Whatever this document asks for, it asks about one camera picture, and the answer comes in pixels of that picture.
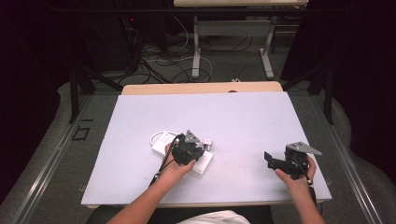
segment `person's left arm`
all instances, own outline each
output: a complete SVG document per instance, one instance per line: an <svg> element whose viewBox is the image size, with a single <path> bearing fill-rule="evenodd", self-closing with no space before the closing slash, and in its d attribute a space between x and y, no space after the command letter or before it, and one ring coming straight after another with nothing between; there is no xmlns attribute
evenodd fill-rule
<svg viewBox="0 0 396 224"><path fill-rule="evenodd" d="M108 223L147 223L163 196L174 187L178 181L192 170L195 161L186 166L179 166L173 161L172 153L168 157L165 169L159 179L146 189L138 198L117 213Z"/></svg>

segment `desk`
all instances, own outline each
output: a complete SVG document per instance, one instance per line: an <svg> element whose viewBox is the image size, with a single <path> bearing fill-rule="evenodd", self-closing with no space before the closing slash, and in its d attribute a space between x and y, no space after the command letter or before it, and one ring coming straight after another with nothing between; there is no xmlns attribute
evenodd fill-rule
<svg viewBox="0 0 396 224"><path fill-rule="evenodd" d="M307 0L175 0L175 7L276 7L303 6ZM191 76L198 78L201 49L200 35L252 35L265 36L264 48L260 49L262 64L268 79L274 78L274 73L268 59L268 51L276 26L276 17L269 21L198 21L194 17L194 58Z"/></svg>
<svg viewBox="0 0 396 224"><path fill-rule="evenodd" d="M125 87L81 203L95 207L133 201L161 165L150 137L188 129L213 140L213 160L203 175L184 176L160 206L290 203L286 186L264 159L264 150L284 159L286 144L307 143L290 98L281 90L277 82ZM318 201L332 198L319 167L314 183Z"/></svg>

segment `white power adapter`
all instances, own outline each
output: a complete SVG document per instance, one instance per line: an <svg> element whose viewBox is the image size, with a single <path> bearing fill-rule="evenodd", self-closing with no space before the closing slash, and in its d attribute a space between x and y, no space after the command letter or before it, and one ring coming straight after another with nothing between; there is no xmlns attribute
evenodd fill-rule
<svg viewBox="0 0 396 224"><path fill-rule="evenodd" d="M152 150L154 150L156 153L159 153L162 156L165 156L165 147L168 144L172 143L172 141L175 139L176 136L173 133L169 133L169 132L162 132L162 133L163 134L160 136L160 138L158 138L158 140L154 143L154 145L152 145ZM198 162L195 163L192 170L199 175L203 175L212 158L213 158L213 154L208 151L205 151L204 155L200 157Z"/></svg>

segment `person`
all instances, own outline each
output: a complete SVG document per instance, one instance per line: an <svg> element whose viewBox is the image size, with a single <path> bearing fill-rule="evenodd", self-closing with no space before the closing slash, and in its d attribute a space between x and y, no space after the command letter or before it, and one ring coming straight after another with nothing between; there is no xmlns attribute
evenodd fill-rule
<svg viewBox="0 0 396 224"><path fill-rule="evenodd" d="M182 177L192 170L196 161L191 161L188 165L180 166L173 162L172 153L167 158L167 166L161 171L161 174L156 182L147 188L139 197L137 197L129 205L117 211L117 214L112 217L107 223L122 224L122 223L148 223L151 215L157 208L157 205L166 193L174 187ZM308 156L308 177L312 180L317 169L315 162ZM320 224L325 223L322 216L319 214L314 201L309 192L307 179L303 176L300 179L293 180L283 171L277 169L275 174L288 187L288 192L294 202L295 207L300 215L303 224ZM226 222L203 222L208 218L218 218L219 213L207 214L207 216L193 217L181 223L249 223L244 217L233 213L232 211L224 211L222 216L229 217Z"/></svg>

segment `human arm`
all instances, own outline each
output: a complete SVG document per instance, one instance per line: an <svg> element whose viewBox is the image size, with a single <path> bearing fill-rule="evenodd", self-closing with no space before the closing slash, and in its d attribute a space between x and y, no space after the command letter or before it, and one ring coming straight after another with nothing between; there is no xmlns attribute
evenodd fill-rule
<svg viewBox="0 0 396 224"><path fill-rule="evenodd" d="M317 166L312 158L309 156L307 158L309 164L307 175L312 180L314 178L315 171L317 170ZM323 217L320 215L317 207L312 201L306 178L302 177L300 179L293 180L279 169L275 170L275 173L288 187L288 192L293 199L302 223L325 223Z"/></svg>
<svg viewBox="0 0 396 224"><path fill-rule="evenodd" d="M172 153L170 153L166 164L168 165L161 171L159 179L133 202L117 213L108 223L147 223L163 196L165 196L186 173L192 170L195 161L191 161L185 166L179 166L173 161Z"/></svg>

